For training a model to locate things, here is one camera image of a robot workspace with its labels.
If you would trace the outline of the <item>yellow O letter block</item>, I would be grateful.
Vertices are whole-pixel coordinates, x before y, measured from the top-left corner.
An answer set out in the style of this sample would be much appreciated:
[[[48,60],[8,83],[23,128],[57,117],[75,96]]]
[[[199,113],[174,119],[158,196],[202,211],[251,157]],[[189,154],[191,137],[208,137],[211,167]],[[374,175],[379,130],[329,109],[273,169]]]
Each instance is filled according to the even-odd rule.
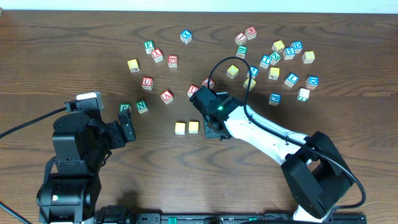
[[[199,122],[198,121],[190,121],[188,124],[188,132],[190,134],[196,134],[199,130]]]

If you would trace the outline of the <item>yellow C letter block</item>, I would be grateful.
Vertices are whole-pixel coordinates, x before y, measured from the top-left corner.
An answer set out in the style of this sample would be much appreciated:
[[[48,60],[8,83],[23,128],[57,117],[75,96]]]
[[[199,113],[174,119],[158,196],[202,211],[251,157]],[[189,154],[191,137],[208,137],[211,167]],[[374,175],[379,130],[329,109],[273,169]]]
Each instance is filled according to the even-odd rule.
[[[185,123],[181,123],[181,122],[175,123],[175,134],[179,134],[179,135],[185,134]]]

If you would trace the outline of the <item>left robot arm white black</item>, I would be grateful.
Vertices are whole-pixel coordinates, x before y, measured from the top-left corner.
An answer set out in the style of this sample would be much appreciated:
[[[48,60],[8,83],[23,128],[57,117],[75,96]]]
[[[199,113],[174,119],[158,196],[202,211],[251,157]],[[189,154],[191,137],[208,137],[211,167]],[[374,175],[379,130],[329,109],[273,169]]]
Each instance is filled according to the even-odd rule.
[[[41,223],[81,223],[95,215],[101,191],[100,169],[113,149],[135,141],[129,109],[118,120],[104,123],[84,113],[57,119],[52,137],[57,172],[45,168],[45,180],[37,193]]]

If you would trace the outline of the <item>green J letter block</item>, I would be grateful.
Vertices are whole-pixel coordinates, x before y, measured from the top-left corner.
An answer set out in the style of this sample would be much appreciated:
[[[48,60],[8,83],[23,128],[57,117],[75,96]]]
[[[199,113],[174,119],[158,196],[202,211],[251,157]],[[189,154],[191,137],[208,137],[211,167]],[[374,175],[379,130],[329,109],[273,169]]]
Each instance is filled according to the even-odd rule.
[[[129,103],[122,103],[119,105],[119,112],[122,113],[125,110],[131,111],[131,105]]]

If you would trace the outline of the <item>red i block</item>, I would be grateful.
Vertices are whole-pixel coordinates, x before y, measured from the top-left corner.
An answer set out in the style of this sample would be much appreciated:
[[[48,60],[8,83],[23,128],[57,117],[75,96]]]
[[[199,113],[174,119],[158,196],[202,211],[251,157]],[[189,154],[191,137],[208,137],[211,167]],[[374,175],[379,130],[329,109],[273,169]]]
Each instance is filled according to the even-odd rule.
[[[202,81],[202,85],[212,89],[214,88],[215,81],[212,78],[206,78]]]
[[[240,32],[236,37],[235,37],[235,43],[238,45],[244,45],[247,41],[247,36]]]

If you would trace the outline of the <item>red U letter block middle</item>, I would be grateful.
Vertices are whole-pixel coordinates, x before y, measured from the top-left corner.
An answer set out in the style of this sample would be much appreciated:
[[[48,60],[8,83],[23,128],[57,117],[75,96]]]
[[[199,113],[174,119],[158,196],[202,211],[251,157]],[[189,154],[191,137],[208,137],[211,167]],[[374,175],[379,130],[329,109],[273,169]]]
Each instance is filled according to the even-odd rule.
[[[190,85],[187,90],[188,97],[191,97],[198,89],[199,89],[199,87],[197,87],[195,85]]]

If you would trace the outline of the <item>red A letter block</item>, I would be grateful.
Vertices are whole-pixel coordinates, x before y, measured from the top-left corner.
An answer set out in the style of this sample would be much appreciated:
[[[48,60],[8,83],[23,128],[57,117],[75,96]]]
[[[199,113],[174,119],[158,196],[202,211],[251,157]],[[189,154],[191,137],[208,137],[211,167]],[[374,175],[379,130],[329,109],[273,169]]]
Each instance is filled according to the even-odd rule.
[[[163,93],[160,94],[160,97],[166,105],[171,103],[174,99],[174,96],[170,90],[165,90]]]

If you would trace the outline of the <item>yellow block centre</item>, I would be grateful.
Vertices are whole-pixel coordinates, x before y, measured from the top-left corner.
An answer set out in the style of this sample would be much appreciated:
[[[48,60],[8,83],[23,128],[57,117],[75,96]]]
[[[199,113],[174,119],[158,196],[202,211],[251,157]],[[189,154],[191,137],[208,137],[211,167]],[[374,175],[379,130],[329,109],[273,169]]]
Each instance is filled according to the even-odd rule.
[[[239,73],[239,68],[236,67],[235,65],[231,65],[228,69],[227,69],[227,76],[230,77],[231,79],[234,79]]]

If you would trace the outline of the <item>yellow block beside R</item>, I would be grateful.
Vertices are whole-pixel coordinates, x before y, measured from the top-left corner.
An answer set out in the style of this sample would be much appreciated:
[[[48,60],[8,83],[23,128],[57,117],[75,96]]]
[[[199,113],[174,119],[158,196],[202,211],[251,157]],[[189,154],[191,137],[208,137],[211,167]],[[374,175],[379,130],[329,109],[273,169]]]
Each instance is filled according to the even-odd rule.
[[[244,81],[243,87],[251,91],[256,86],[256,81],[253,78],[248,78]]]

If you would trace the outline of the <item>red U letter block left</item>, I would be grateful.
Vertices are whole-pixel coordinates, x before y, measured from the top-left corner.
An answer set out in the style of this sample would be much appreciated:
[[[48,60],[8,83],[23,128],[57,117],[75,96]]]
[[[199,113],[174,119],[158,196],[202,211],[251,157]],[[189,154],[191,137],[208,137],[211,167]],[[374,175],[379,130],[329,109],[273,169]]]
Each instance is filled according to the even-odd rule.
[[[153,78],[151,77],[144,77],[142,79],[142,88],[144,90],[152,90],[154,85]]]

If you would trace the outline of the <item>blue 2 number block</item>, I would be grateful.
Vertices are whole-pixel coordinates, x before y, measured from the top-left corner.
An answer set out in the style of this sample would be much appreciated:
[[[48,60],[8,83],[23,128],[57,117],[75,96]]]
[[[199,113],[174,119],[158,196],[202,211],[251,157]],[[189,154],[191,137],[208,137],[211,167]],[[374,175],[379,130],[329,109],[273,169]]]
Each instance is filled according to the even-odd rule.
[[[252,79],[255,79],[255,78],[257,77],[258,73],[259,73],[259,69],[258,69],[257,67],[255,67],[255,66],[250,66],[250,71],[247,72],[247,75],[246,75],[246,76],[247,76],[248,78],[251,77]]]

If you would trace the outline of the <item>yellow block right middle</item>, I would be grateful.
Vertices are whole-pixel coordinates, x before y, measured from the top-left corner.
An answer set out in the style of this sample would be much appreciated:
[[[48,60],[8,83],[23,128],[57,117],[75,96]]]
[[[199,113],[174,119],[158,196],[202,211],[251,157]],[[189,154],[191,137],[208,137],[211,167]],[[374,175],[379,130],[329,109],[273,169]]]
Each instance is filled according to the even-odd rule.
[[[270,80],[277,80],[279,78],[280,75],[280,68],[278,67],[271,67],[269,70],[269,76],[268,78]]]

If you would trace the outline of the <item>blue L letter block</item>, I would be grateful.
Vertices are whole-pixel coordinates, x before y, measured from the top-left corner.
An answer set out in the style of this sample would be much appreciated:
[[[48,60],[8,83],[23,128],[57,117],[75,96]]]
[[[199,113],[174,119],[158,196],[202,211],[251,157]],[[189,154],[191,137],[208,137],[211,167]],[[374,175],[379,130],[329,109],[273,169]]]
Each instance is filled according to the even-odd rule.
[[[284,84],[287,85],[289,88],[292,88],[296,82],[299,80],[298,76],[294,73],[290,73],[288,77],[285,79]]]

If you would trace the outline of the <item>green F letter block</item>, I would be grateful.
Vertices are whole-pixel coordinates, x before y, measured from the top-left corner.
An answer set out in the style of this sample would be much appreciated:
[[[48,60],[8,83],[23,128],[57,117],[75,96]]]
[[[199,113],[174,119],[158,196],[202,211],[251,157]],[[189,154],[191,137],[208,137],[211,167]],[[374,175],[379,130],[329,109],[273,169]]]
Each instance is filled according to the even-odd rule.
[[[148,40],[144,42],[144,48],[146,50],[146,54],[150,54],[152,51],[155,50],[154,43],[152,40]]]

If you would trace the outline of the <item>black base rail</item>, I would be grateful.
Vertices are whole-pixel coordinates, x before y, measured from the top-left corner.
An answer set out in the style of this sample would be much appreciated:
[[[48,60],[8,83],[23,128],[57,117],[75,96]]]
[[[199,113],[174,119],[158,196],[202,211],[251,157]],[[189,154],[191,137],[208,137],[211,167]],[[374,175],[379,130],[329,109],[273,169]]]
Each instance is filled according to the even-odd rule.
[[[93,223],[121,224],[242,224],[242,223],[295,223],[288,213],[263,215],[162,215],[159,213],[132,213],[128,210],[98,212]]]

